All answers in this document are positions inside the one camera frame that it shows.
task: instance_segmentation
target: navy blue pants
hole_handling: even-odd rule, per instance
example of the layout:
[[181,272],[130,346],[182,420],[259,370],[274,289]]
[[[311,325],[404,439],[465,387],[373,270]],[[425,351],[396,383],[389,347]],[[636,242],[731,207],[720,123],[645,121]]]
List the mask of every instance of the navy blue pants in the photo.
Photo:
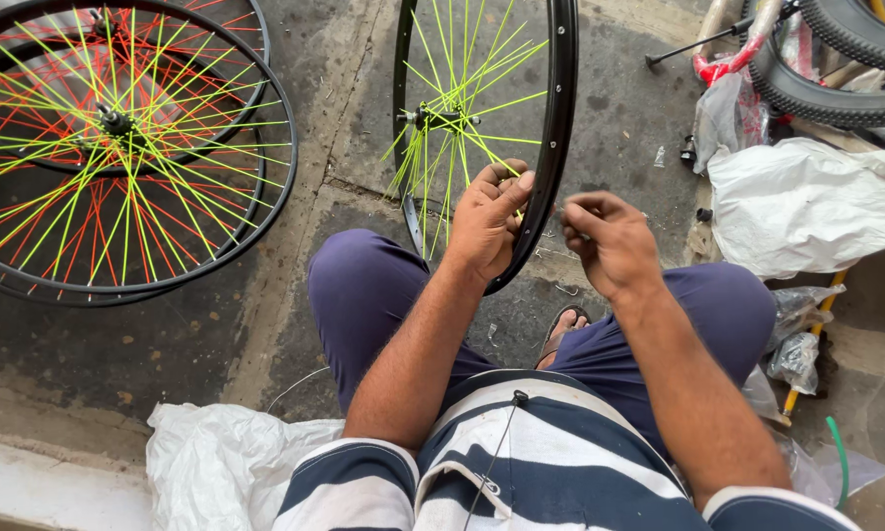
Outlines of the navy blue pants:
[[[770,292],[749,271],[727,263],[669,269],[663,277],[715,361],[738,387],[743,385],[774,326]],[[331,236],[312,257],[308,297],[345,413],[366,370],[428,280],[429,268],[419,255],[363,229]],[[463,342],[449,387],[494,368],[499,367]],[[548,369],[588,385],[667,454],[645,381],[612,314],[567,332]]]

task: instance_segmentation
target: sandal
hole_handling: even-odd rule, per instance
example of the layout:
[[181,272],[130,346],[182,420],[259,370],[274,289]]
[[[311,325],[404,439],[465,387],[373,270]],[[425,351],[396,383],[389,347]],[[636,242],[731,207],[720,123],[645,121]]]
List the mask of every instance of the sandal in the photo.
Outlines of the sandal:
[[564,306],[562,310],[557,312],[557,315],[554,318],[554,322],[551,323],[550,328],[547,329],[547,334],[544,336],[544,348],[543,350],[541,350],[541,356],[538,358],[538,361],[534,362],[534,368],[538,368],[544,358],[555,353],[557,349],[560,348],[560,340],[563,338],[564,334],[567,332],[571,332],[568,330],[566,332],[560,332],[554,337],[551,337],[551,332],[554,332],[554,329],[560,322],[560,316],[562,316],[567,310],[574,310],[575,312],[577,312],[577,317],[574,319],[575,323],[577,323],[580,318],[587,318],[588,325],[593,322],[590,320],[590,316],[587,315],[587,311],[584,310],[583,307],[579,304],[568,304],[567,306]]

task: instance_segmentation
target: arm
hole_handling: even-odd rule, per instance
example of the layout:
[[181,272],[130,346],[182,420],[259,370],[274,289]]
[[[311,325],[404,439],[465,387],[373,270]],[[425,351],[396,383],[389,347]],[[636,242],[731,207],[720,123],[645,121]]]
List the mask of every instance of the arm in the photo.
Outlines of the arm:
[[[518,173],[522,161],[508,160]],[[400,330],[366,372],[347,412],[345,438],[389,441],[415,452],[436,421],[458,348],[488,281],[511,259],[534,173],[486,167],[456,208],[450,245]]]
[[567,201],[561,220],[567,247],[612,305],[662,439],[688,478],[697,508],[724,487],[790,489],[767,430],[662,281],[645,216],[605,192]]

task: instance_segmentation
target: hand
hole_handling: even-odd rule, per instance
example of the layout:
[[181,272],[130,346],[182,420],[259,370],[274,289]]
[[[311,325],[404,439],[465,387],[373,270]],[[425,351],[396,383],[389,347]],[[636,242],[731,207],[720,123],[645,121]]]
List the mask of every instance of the hand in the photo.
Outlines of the hand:
[[645,214],[609,192],[570,196],[560,217],[567,248],[590,284],[613,306],[664,287],[656,239]]
[[505,161],[520,177],[500,163],[483,169],[465,190],[456,207],[452,239],[443,263],[465,267],[483,283],[500,275],[511,261],[512,244],[527,202],[534,172],[517,159]]

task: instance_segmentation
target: fingernail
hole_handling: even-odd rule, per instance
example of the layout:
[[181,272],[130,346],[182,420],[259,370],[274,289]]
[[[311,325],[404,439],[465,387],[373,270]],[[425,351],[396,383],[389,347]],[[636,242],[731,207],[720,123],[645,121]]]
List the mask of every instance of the fingernail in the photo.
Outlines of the fingernail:
[[534,172],[533,171],[525,171],[520,175],[520,179],[518,180],[518,186],[524,188],[525,190],[530,190],[531,186],[534,186]]

